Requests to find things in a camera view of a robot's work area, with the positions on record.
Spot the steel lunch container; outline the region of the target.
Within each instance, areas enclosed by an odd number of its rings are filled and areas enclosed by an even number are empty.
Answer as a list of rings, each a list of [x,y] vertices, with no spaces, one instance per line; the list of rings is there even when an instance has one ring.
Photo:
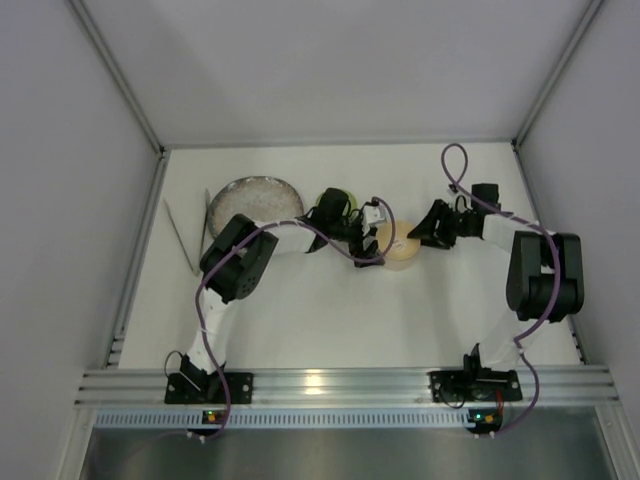
[[[386,256],[384,258],[384,268],[389,271],[404,271],[410,268],[417,261],[418,256],[414,255],[407,258],[392,258],[390,256]]]

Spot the beige round lid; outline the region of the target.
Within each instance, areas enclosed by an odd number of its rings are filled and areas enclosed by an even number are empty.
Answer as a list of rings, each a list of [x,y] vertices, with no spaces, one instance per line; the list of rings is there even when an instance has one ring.
[[[406,220],[395,221],[395,234],[392,234],[390,222],[381,224],[377,228],[376,240],[384,257],[391,261],[408,261],[419,251],[421,243],[418,239],[412,239],[408,234],[414,225]]]

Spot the green round lid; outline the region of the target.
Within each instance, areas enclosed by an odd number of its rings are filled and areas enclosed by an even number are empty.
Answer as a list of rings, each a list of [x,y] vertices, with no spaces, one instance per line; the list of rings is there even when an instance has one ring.
[[[346,208],[346,209],[349,209],[349,210],[358,209],[359,208],[359,204],[358,204],[358,201],[357,201],[356,197],[351,192],[349,192],[347,190],[344,190],[344,193],[347,195],[347,197],[349,199],[349,202],[350,202],[350,207]],[[320,201],[321,201],[323,196],[324,196],[324,193],[321,193],[316,197],[315,206],[319,205],[319,203],[320,203]]]

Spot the steel tongs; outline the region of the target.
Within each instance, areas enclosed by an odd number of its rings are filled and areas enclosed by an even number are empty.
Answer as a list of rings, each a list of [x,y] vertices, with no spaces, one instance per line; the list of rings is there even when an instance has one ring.
[[[200,260],[204,254],[208,235],[211,193],[208,188],[204,188],[195,210],[191,213],[188,213],[184,207],[175,210],[171,200],[172,198],[166,194],[161,196],[162,210],[186,266],[194,276],[199,276]]]

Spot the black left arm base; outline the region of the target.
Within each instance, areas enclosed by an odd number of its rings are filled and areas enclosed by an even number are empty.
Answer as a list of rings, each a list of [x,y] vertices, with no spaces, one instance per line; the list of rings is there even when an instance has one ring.
[[[250,372],[224,372],[229,395],[226,395],[221,377],[216,371],[208,374],[198,369],[188,355],[182,355],[179,369],[167,376],[164,403],[169,405],[252,403],[254,374]]]

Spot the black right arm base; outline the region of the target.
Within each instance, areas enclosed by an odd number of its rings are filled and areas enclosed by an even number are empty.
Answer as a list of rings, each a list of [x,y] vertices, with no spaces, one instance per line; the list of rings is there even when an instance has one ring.
[[[432,371],[428,377],[436,403],[460,407],[468,402],[490,402],[499,398],[507,402],[523,399],[517,372],[483,366],[477,349],[463,355],[460,368]]]

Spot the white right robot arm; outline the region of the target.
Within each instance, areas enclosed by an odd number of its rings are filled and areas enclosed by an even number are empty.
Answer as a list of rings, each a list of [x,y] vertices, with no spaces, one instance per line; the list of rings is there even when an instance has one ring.
[[[512,366],[543,329],[577,313],[584,304],[580,237],[553,233],[536,222],[501,210],[496,184],[474,184],[471,200],[459,208],[436,200],[408,233],[422,245],[449,250],[459,238],[477,238],[509,254],[505,297],[507,313],[483,341],[463,356],[469,382],[496,377]]]

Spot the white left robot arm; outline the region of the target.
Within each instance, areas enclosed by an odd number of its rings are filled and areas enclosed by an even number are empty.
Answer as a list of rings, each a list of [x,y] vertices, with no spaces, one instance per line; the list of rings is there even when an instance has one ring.
[[[236,316],[232,303],[254,292],[272,257],[330,246],[357,268],[382,265],[392,244],[380,246],[375,234],[385,223],[395,237],[396,219],[385,200],[374,197],[353,208],[348,194],[337,188],[326,189],[315,206],[295,218],[264,223],[234,215],[201,258],[202,279],[195,292],[198,330],[170,378],[201,402],[226,390],[226,349]]]

